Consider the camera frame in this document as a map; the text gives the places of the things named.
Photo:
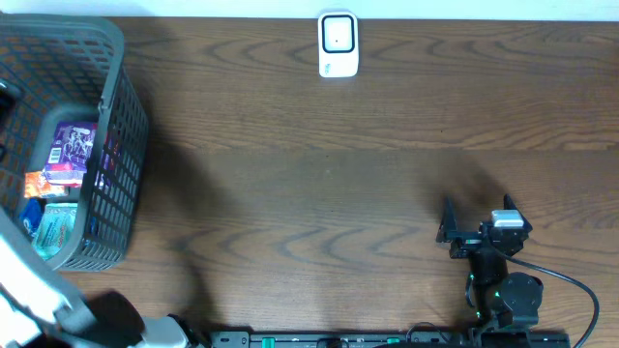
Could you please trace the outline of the purple snack package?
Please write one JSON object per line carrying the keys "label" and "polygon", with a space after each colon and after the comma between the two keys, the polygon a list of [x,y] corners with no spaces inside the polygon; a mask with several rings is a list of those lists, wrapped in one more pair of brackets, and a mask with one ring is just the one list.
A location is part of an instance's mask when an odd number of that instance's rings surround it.
{"label": "purple snack package", "polygon": [[80,188],[87,173],[98,124],[94,122],[59,122],[53,134],[44,165],[45,179],[54,186]]}

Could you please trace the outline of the mint green wipes pack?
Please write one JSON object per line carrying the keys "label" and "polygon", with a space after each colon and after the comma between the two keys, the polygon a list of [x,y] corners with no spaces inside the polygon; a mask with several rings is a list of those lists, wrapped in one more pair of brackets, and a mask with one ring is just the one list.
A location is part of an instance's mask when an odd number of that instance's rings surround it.
{"label": "mint green wipes pack", "polygon": [[76,203],[48,203],[32,241],[35,252],[48,260],[56,255],[71,237],[77,212]]}

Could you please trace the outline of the orange snack packet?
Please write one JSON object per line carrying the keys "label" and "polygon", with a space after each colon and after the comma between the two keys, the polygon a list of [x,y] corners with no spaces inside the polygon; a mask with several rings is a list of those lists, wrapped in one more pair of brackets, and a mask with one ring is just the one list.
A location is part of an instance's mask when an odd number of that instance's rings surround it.
{"label": "orange snack packet", "polygon": [[27,172],[24,178],[25,198],[56,198],[69,195],[69,190],[64,186],[51,184],[42,171]]}

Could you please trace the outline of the blue Oreo cookie pack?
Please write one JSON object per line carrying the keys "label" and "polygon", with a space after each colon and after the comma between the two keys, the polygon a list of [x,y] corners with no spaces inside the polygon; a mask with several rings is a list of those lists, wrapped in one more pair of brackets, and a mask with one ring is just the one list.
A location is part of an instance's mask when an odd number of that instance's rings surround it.
{"label": "blue Oreo cookie pack", "polygon": [[33,239],[39,228],[43,218],[43,208],[40,201],[36,198],[30,198],[23,210],[21,211],[18,220],[24,228],[26,235]]}

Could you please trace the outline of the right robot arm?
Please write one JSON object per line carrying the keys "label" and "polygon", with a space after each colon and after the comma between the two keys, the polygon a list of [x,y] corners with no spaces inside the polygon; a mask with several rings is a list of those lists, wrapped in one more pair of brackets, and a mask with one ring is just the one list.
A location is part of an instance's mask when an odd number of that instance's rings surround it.
{"label": "right robot arm", "polygon": [[503,208],[490,213],[476,231],[457,226],[454,205],[446,199],[436,236],[450,246],[452,259],[466,259],[470,273],[465,299],[475,308],[478,323],[468,330],[475,347],[529,347],[529,329],[539,322],[544,286],[536,277],[508,270],[507,261],[521,251],[532,231],[510,196]]}

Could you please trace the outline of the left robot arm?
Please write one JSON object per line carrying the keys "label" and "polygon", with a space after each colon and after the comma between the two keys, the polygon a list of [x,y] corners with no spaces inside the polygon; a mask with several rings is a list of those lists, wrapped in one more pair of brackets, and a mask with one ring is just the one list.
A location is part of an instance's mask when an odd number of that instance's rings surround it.
{"label": "left robot arm", "polygon": [[88,299],[35,253],[1,214],[3,347],[210,347],[175,316],[142,317],[120,293]]}

